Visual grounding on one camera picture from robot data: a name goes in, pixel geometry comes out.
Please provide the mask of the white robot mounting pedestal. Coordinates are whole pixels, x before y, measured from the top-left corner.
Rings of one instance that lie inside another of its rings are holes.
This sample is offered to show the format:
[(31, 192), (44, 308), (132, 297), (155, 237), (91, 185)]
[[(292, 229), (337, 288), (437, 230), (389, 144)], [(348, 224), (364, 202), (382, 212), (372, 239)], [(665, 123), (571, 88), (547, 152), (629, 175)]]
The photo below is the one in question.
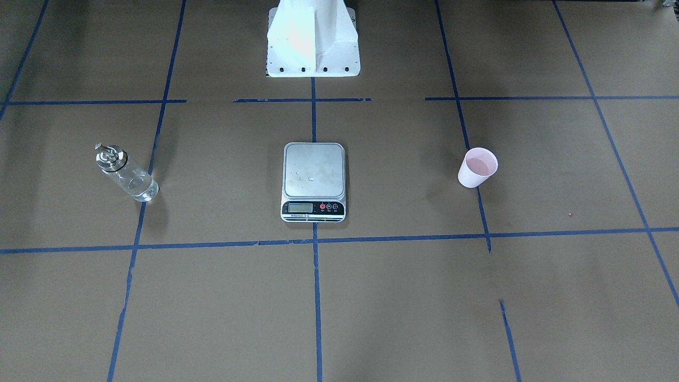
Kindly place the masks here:
[(361, 72), (356, 12), (344, 1), (280, 1), (268, 12), (270, 77), (354, 77)]

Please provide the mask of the silver digital kitchen scale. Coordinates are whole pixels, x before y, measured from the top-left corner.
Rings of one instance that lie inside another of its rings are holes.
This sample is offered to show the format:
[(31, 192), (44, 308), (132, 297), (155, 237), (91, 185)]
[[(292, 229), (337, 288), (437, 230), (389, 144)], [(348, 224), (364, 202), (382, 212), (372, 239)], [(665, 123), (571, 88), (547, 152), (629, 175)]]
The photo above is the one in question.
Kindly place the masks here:
[(346, 151), (339, 143), (287, 143), (282, 161), (281, 219), (344, 221), (346, 181)]

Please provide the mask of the glass sauce bottle metal cap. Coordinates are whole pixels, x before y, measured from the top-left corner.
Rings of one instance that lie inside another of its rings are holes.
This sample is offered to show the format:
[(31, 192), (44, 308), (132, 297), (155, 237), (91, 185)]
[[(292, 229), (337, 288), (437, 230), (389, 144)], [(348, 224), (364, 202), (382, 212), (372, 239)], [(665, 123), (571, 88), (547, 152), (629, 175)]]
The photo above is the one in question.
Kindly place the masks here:
[(134, 200), (148, 202), (158, 195), (158, 183), (128, 152), (119, 146), (102, 143), (97, 143), (94, 149), (99, 169)]

